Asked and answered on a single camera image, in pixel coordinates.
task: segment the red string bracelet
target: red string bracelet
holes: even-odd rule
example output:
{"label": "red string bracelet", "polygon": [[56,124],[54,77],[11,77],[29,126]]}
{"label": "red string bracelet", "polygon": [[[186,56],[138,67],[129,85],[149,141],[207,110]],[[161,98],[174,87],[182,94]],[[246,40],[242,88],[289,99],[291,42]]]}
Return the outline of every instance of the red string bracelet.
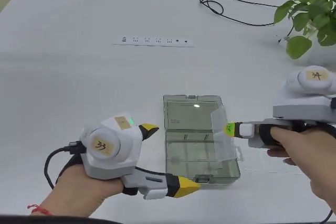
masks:
{"label": "red string bracelet", "polygon": [[33,205],[30,205],[30,206],[27,206],[27,209],[31,208],[31,207],[35,207],[35,209],[32,210],[32,213],[33,212],[40,212],[44,215],[49,215],[51,216],[52,214],[47,210],[47,209],[44,209],[44,208],[41,208],[39,205],[37,204],[33,204]]}

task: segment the tape label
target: tape label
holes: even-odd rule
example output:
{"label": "tape label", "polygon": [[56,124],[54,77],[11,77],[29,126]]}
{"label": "tape label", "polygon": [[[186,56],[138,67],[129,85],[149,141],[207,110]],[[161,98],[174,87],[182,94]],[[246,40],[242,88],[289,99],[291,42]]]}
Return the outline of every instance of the tape label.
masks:
{"label": "tape label", "polygon": [[306,79],[308,81],[327,81],[329,79],[326,70],[308,70],[306,71]]}
{"label": "tape label", "polygon": [[95,136],[93,138],[91,148],[105,156],[110,156],[114,149],[114,145],[101,139],[98,136]]}
{"label": "tape label", "polygon": [[224,133],[228,136],[235,136],[235,123],[228,123],[224,128]]}
{"label": "tape label", "polygon": [[129,129],[131,127],[130,123],[127,121],[127,119],[124,116],[117,116],[114,119],[119,125],[120,129],[122,130]]}

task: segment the green potted plant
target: green potted plant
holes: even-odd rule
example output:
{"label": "green potted plant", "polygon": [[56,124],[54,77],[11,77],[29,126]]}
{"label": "green potted plant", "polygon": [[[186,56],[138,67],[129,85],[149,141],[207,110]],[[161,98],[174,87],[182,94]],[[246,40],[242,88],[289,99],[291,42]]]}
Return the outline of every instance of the green potted plant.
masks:
{"label": "green potted plant", "polygon": [[285,38],[287,55],[298,60],[310,55],[310,63],[336,63],[336,0],[289,0],[279,6],[274,24],[286,16],[292,20],[294,33]]}

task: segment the socket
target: socket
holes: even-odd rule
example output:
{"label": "socket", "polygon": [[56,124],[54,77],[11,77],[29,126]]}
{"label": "socket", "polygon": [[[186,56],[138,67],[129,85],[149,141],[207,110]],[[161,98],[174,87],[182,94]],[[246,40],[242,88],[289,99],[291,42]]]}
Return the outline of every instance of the socket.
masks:
{"label": "socket", "polygon": [[152,47],[194,47],[191,39],[140,36],[123,36],[113,41],[112,44]]}

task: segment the transparent plastic box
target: transparent plastic box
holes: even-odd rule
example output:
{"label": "transparent plastic box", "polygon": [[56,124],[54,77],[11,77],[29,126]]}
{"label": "transparent plastic box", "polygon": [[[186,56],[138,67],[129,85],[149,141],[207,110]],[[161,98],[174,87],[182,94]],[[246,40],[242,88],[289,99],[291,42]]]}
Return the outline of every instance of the transparent plastic box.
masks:
{"label": "transparent plastic box", "polygon": [[221,98],[165,95],[163,102],[166,172],[202,184],[237,180],[240,171],[232,139],[222,131],[227,119]]}

